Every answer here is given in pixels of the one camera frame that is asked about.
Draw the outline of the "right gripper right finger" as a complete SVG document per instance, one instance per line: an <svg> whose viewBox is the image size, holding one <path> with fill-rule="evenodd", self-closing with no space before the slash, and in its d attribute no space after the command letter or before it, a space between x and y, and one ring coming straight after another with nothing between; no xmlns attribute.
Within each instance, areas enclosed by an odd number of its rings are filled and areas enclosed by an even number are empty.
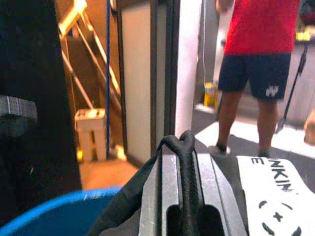
<svg viewBox="0 0 315 236"><path fill-rule="evenodd" d="M203 206L198 220L201 236L249 236L245 194L238 171L228 176L207 154L197 155Z"/></svg>

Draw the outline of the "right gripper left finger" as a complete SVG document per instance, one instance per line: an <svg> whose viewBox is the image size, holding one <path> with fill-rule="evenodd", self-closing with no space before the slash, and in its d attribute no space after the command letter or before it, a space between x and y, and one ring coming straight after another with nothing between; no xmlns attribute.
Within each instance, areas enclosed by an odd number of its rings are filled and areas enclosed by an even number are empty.
<svg viewBox="0 0 315 236"><path fill-rule="evenodd" d="M180 219L177 156L164 154L143 187L138 236L180 236Z"/></svg>

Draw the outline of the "black garment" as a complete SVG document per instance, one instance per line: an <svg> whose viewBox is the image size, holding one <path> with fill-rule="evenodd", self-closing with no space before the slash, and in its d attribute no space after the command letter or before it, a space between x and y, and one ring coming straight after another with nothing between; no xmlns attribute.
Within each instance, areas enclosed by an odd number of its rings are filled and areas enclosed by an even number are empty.
<svg viewBox="0 0 315 236"><path fill-rule="evenodd" d="M207 147L189 130L179 138L173 135L162 138L154 156L136 172L113 197L109 205L102 210L87 232L87 236L138 236L143 187L157 158L164 154L174 154L178 161L180 236L201 236L198 220L203 200L197 155L202 153L209 154ZM217 158L213 160L226 176L228 176L228 171L233 169L238 171L236 160Z"/></svg>

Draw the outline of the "yellow container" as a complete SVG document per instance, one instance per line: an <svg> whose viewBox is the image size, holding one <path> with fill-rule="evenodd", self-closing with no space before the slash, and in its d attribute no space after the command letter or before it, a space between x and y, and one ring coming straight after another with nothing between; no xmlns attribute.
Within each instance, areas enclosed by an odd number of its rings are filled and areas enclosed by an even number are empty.
<svg viewBox="0 0 315 236"><path fill-rule="evenodd" d="M218 84L216 82L207 82L204 84L204 106L206 107L218 107Z"/></svg>

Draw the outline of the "white plastic stool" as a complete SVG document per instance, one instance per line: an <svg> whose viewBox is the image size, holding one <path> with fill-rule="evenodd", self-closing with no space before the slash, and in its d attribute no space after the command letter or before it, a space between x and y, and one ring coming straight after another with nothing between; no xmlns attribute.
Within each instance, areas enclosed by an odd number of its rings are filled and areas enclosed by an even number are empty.
<svg viewBox="0 0 315 236"><path fill-rule="evenodd" d="M85 161L92 161L93 148L97 160L106 160L106 111L102 108L81 109L75 114L75 130Z"/></svg>

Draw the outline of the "blue plastic basin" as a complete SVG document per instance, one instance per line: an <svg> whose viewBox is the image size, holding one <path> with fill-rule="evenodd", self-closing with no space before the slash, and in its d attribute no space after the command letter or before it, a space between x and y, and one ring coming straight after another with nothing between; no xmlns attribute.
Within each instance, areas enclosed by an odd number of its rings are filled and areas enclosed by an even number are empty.
<svg viewBox="0 0 315 236"><path fill-rule="evenodd" d="M119 188L69 192L0 227L0 236L85 236Z"/></svg>

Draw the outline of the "dark framed sliding door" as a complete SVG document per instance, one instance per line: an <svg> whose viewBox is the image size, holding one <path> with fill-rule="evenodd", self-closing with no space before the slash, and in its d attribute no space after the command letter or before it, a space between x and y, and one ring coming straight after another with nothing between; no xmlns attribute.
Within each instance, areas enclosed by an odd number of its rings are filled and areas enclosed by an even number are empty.
<svg viewBox="0 0 315 236"><path fill-rule="evenodd" d="M117 0L123 144L136 167L175 133L181 0Z"/></svg>

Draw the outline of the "blue pole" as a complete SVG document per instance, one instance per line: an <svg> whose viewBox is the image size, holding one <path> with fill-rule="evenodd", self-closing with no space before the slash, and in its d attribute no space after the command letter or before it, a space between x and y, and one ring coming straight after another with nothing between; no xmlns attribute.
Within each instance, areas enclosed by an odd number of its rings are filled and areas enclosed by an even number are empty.
<svg viewBox="0 0 315 236"><path fill-rule="evenodd" d="M110 0L106 0L106 157L110 157Z"/></svg>

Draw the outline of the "person in red shirt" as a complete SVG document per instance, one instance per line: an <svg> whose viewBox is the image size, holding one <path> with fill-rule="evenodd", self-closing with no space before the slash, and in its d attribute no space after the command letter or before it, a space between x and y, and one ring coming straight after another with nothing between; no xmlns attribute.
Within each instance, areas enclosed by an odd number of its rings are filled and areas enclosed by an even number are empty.
<svg viewBox="0 0 315 236"><path fill-rule="evenodd" d="M246 84L257 100L259 157L268 157L294 49L300 0L215 0L223 13L232 9L220 68L219 136L209 148L225 157L231 127Z"/></svg>

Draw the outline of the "metal folding ladder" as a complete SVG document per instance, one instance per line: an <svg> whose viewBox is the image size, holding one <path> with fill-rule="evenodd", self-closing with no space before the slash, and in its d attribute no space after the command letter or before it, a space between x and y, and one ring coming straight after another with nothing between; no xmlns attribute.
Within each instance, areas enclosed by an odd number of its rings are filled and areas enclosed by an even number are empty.
<svg viewBox="0 0 315 236"><path fill-rule="evenodd" d="M107 82L106 69L102 70L92 47L90 46L88 40L86 39L85 35L83 34L79 26L79 21L82 21L86 30L91 33L93 42L96 45L96 48L98 49L98 52L102 58L103 64L106 67L107 66L106 52L104 51L101 41L86 13L87 7L88 5L87 5L86 0L73 0L73 4L71 8L67 11L67 13L64 16L62 16L61 20L58 22L59 37L60 39L64 39L66 35L70 32L70 30L77 29L78 34L80 38L83 40L83 43L86 49L88 50L94 65L99 71L104 83L106 84ZM110 103L114 104L114 108L118 112L122 111L121 90L120 90L120 86L118 84L115 72L111 64L110 64Z"/></svg>

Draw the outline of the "black upright panel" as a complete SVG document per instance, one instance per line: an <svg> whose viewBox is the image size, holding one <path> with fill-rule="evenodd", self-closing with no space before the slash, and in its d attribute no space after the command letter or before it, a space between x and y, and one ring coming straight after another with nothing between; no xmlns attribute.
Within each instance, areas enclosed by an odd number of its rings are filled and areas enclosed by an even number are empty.
<svg viewBox="0 0 315 236"><path fill-rule="evenodd" d="M55 0L0 0L0 95L37 118L0 117L0 227L81 189Z"/></svg>

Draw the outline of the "long black handled tool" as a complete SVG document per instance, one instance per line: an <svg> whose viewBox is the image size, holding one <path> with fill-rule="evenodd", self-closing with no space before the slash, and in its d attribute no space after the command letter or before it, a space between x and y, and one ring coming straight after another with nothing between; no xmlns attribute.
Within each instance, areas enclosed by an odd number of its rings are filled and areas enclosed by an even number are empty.
<svg viewBox="0 0 315 236"><path fill-rule="evenodd" d="M298 77L301 76L301 74L302 74L302 72L304 70L305 64L306 64L308 46L307 46L306 43L303 44L303 46L304 46L303 53L301 54L301 57L300 57L300 62L299 62L298 69L297 69L297 72L296 72L296 75L295 75L295 78L294 78L294 81L293 81L293 85L292 85L292 88L291 88L291 91L290 91L289 99L288 99L288 102L286 104L283 117L278 122L275 134L278 134L279 132L281 132L283 130L283 127L284 127L284 125L286 123L286 120L287 120L287 114L288 114L289 107L290 107L290 104L291 104L291 101L292 101L292 97L293 97L293 93L294 93L294 90L295 90L295 87L296 87L296 84L297 84Z"/></svg>

